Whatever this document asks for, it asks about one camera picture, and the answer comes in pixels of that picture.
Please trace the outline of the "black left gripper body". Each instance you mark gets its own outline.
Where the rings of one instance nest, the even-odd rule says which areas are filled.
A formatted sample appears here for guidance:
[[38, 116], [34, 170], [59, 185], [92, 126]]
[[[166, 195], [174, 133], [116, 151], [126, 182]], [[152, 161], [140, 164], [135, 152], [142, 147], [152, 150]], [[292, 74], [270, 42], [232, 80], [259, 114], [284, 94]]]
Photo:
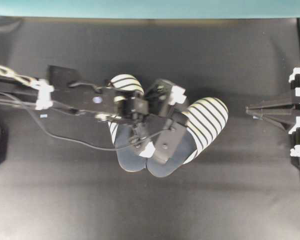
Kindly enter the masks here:
[[157, 79], [144, 95], [148, 103], [145, 129], [153, 135], [154, 160], [166, 164], [186, 134], [188, 118], [182, 114], [188, 106], [185, 89], [166, 79]]

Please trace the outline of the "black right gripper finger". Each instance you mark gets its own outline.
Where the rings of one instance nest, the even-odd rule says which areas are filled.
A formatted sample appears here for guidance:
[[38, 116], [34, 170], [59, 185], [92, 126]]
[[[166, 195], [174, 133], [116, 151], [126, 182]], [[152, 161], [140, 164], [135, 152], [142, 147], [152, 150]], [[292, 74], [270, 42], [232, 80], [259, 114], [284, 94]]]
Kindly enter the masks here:
[[262, 100], [259, 103], [249, 104], [246, 106], [246, 113], [262, 109], [283, 109], [284, 107], [294, 105], [294, 101], [290, 97], [276, 97], [275, 99]]
[[289, 112], [249, 112], [248, 114], [271, 123], [287, 133], [294, 126], [294, 116]]

